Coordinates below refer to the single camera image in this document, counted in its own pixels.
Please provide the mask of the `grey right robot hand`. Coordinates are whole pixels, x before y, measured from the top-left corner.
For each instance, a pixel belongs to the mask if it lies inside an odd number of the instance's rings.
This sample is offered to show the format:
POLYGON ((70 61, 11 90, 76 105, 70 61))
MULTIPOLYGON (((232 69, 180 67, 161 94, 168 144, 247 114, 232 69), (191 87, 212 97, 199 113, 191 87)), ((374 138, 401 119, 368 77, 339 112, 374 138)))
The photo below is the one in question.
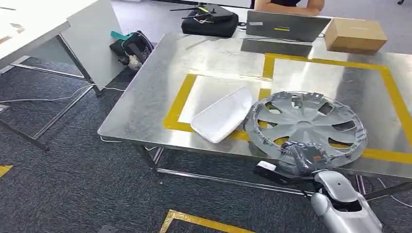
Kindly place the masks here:
POLYGON ((284 160, 278 165, 286 173, 307 177, 318 170, 331 168, 331 158, 319 144, 287 141, 280 151, 284 160))

